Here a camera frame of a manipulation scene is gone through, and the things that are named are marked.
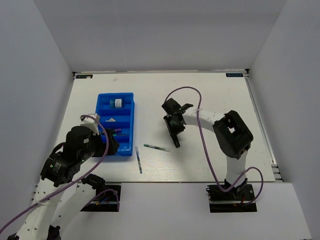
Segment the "grey eraser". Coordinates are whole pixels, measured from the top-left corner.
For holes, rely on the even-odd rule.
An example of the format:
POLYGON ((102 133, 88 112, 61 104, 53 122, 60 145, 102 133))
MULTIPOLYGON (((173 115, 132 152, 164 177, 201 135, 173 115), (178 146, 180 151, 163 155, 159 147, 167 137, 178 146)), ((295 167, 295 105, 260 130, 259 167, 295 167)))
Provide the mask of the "grey eraser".
POLYGON ((114 118, 107 119, 106 122, 116 122, 114 118))

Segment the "purple cap black marker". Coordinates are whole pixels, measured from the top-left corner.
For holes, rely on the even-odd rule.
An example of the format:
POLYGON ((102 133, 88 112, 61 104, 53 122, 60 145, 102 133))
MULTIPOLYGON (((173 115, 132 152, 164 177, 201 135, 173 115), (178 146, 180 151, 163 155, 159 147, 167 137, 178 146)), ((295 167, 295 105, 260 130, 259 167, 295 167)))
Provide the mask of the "purple cap black marker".
POLYGON ((114 128, 114 129, 111 130, 111 132, 114 133, 114 134, 120 133, 121 131, 122 131, 121 128, 114 128))

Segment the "blue gel jar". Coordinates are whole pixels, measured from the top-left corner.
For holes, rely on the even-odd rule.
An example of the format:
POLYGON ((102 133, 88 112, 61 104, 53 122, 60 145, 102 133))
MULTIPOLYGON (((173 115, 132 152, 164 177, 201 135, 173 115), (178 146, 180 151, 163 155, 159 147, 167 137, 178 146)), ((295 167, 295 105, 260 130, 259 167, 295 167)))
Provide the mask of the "blue gel jar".
POLYGON ((109 105, 111 109, 121 109, 124 107, 124 100, 121 98, 111 99, 109 105))

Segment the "yellow cap highlighter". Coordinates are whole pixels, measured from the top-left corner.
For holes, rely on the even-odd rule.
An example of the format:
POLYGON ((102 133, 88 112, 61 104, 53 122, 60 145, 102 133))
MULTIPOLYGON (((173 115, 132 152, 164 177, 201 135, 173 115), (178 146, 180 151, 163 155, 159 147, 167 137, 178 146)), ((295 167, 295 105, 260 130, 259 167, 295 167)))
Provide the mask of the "yellow cap highlighter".
POLYGON ((172 138, 172 141, 173 141, 173 143, 174 143, 174 146, 175 146, 176 148, 179 148, 181 145, 180 145, 178 136, 177 136, 177 135, 173 135, 171 138, 172 138))

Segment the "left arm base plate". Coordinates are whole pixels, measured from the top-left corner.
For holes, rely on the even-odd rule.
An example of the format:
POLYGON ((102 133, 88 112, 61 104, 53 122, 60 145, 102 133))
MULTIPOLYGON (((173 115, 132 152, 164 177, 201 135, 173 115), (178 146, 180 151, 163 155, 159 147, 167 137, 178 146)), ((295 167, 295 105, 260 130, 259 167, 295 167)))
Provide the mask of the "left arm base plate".
POLYGON ((121 184, 107 184, 96 190, 95 198, 86 204, 81 212, 119 212, 121 200, 121 184))

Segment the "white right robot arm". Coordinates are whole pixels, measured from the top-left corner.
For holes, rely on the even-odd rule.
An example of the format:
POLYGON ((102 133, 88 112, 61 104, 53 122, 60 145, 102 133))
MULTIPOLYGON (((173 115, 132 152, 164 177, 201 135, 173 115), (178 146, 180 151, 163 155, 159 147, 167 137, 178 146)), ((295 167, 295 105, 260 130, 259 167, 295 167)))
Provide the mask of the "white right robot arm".
POLYGON ((180 147, 178 134, 185 130, 185 126, 197 126, 200 132, 205 129, 215 134, 227 160, 223 192, 233 200, 242 196, 248 182, 246 158, 254 137, 240 115, 234 110, 222 114, 189 103, 180 105, 173 98, 166 100, 161 107, 166 112, 163 119, 176 148, 180 147))

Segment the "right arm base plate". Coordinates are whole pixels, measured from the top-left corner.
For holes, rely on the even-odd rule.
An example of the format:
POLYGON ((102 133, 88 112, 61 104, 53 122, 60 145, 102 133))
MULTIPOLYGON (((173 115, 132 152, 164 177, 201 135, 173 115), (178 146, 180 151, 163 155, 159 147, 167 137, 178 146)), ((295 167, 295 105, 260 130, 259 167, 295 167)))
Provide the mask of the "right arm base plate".
POLYGON ((247 184, 237 196, 232 192, 222 192, 217 185, 206 188, 210 213, 254 213, 257 212, 253 186, 247 184))

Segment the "green cap highlighter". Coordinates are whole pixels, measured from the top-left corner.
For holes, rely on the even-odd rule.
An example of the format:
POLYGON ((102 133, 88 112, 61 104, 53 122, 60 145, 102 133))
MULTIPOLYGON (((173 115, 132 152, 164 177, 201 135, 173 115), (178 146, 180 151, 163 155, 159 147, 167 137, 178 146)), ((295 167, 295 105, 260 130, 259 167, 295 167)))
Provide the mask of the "green cap highlighter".
POLYGON ((124 134, 124 133, 113 133, 112 134, 114 137, 129 137, 129 134, 124 134))

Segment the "blue white pen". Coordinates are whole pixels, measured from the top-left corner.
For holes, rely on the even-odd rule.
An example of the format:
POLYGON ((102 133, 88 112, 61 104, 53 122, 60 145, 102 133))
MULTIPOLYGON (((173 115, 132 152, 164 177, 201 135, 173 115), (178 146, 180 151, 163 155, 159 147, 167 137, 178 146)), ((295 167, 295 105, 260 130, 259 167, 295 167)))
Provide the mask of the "blue white pen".
POLYGON ((140 153, 139 153, 139 148, 138 148, 138 146, 135 146, 135 153, 136 153, 136 157, 137 157, 139 173, 140 173, 140 174, 143 174, 142 165, 141 165, 141 160, 140 160, 140 153))

